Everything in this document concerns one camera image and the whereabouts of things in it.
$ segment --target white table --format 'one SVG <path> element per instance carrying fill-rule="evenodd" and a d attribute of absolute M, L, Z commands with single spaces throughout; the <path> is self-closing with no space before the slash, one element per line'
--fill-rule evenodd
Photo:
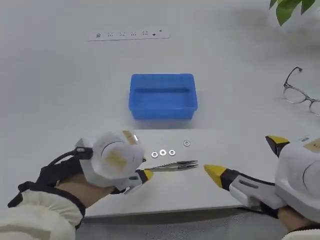
<path fill-rule="evenodd" d="M 138 129 L 147 156 L 161 148 L 177 152 L 149 157 L 145 166 L 197 159 L 272 181 L 277 159 L 265 135 L 296 140 L 319 130 L 320 118 L 305 104 L 291 105 L 281 96 L 289 71 L 300 65 L 316 73 L 320 54 L 265 26 L 267 9 L 267 0 L 1 1 L 0 211 L 18 184 L 34 181 L 42 166 L 79 138 L 122 127 Z M 86 42 L 91 31 L 154 26 L 167 27 L 172 38 Z M 128 93 L 136 73 L 194 74 L 199 107 L 192 121 L 134 121 Z M 136 192 L 102 199 L 87 216 L 238 205 L 201 166 L 156 172 Z"/>

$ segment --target metal washer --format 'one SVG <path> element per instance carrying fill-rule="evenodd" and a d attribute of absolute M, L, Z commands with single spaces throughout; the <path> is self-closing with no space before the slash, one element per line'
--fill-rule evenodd
<path fill-rule="evenodd" d="M 159 151 L 159 154 L 160 154 L 160 156 L 165 156 L 165 155 L 167 155 L 167 151 L 164 150 L 164 149 L 161 149 L 161 150 Z"/>
<path fill-rule="evenodd" d="M 170 156 L 174 156 L 174 155 L 176 155 L 176 151 L 175 151 L 175 150 L 173 150 L 173 149 L 171 149 L 171 150 L 169 151 L 169 155 L 170 155 Z"/>
<path fill-rule="evenodd" d="M 190 144 L 190 141 L 189 141 L 189 140 L 184 140 L 184 141 L 183 141 L 183 145 L 184 145 L 185 147 L 189 147 L 191 144 Z"/>
<path fill-rule="evenodd" d="M 156 159 L 158 157 L 158 153 L 156 151 L 154 151 L 153 153 L 151 153 L 151 157 Z"/>

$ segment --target blue bin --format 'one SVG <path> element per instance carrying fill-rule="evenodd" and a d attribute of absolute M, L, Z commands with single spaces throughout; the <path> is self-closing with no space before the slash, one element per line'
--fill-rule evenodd
<path fill-rule="evenodd" d="M 134 74 L 129 109 L 136 120 L 190 120 L 198 108 L 192 74 Z"/>

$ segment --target glasses lens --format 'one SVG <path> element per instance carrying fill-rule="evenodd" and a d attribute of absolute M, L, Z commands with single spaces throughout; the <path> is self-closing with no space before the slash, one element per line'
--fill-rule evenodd
<path fill-rule="evenodd" d="M 302 103 L 306 100 L 306 96 L 294 88 L 287 88 L 283 94 L 285 99 L 292 104 Z"/>
<path fill-rule="evenodd" d="M 320 116 L 320 101 L 314 101 L 310 105 L 310 111 L 313 112 L 314 114 Z"/>

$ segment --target human hand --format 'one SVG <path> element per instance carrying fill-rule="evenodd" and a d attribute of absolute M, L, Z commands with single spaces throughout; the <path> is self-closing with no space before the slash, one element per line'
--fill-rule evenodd
<path fill-rule="evenodd" d="M 283 222 L 290 232 L 314 224 L 313 221 L 305 218 L 289 206 L 279 209 L 278 218 Z"/>
<path fill-rule="evenodd" d="M 73 175 L 60 182 L 57 189 L 64 190 L 77 197 L 86 208 L 110 194 L 115 187 L 98 187 L 87 182 L 83 174 Z"/>

